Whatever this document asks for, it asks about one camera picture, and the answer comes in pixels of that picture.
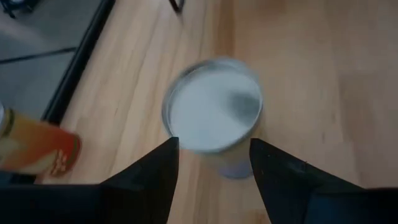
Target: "gray floor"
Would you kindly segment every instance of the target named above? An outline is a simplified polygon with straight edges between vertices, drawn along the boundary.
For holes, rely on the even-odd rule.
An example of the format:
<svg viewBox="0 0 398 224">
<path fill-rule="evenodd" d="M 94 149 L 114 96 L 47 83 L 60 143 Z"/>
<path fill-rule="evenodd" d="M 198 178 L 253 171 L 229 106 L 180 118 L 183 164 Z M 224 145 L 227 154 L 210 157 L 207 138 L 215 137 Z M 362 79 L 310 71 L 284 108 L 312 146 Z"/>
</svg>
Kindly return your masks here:
<svg viewBox="0 0 398 224">
<path fill-rule="evenodd" d="M 41 0 L 32 14 L 0 11 L 0 101 L 39 119 L 73 53 L 18 62 L 4 59 L 78 47 L 101 0 Z"/>
<path fill-rule="evenodd" d="M 40 119 L 72 57 L 67 53 L 0 65 L 2 103 Z"/>
<path fill-rule="evenodd" d="M 0 13 L 0 60 L 77 46 L 101 0 L 41 0 L 17 19 Z"/>
</svg>

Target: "orange can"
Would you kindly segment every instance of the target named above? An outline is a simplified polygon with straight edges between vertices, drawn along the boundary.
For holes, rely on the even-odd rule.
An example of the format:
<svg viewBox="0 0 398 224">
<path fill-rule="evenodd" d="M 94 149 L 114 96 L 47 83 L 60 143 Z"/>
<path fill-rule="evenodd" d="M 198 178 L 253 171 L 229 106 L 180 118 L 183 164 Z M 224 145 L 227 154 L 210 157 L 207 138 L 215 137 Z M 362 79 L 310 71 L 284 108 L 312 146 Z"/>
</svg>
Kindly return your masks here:
<svg viewBox="0 0 398 224">
<path fill-rule="evenodd" d="M 78 135 L 33 121 L 0 103 L 0 169 L 61 176 L 80 153 Z"/>
</svg>

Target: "wooden surface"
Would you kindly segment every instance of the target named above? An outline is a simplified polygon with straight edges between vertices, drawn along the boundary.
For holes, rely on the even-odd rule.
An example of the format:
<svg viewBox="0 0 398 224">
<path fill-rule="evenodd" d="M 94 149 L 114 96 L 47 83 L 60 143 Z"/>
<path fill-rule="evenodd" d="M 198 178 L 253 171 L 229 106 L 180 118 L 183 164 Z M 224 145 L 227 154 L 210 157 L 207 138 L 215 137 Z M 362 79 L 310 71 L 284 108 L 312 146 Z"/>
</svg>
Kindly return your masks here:
<svg viewBox="0 0 398 224">
<path fill-rule="evenodd" d="M 96 183 L 167 139 L 163 95 L 185 67 L 229 55 L 259 74 L 256 136 L 365 187 L 397 186 L 398 2 L 118 0 L 62 127 L 83 138 L 67 176 Z M 269 223 L 254 179 L 180 154 L 169 223 Z"/>
</svg>

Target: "white liquid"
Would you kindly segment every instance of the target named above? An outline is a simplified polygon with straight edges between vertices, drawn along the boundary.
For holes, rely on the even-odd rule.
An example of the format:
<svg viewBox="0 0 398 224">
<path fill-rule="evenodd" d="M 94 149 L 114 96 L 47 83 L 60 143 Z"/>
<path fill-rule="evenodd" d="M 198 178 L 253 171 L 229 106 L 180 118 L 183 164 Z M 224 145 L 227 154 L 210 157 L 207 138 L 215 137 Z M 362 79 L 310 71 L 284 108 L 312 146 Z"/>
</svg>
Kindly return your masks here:
<svg viewBox="0 0 398 224">
<path fill-rule="evenodd" d="M 252 128 L 261 91 L 251 77 L 233 69 L 202 69 L 186 79 L 170 107 L 170 127 L 182 148 L 217 151 Z"/>
</svg>

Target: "can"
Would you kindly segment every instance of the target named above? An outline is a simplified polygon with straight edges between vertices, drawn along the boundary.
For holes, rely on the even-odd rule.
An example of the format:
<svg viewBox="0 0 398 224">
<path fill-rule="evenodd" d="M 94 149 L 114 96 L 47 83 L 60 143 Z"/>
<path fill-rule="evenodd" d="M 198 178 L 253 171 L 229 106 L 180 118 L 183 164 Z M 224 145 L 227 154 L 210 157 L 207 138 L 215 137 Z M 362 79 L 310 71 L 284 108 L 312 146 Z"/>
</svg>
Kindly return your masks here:
<svg viewBox="0 0 398 224">
<path fill-rule="evenodd" d="M 36 122 L 0 103 L 0 169 L 23 174 L 61 176 L 74 165 L 78 135 Z"/>
<path fill-rule="evenodd" d="M 258 77 L 231 58 L 207 60 L 184 70 L 170 85 L 162 121 L 182 149 L 205 158 L 229 178 L 252 174 L 250 137 L 262 112 Z"/>
</svg>

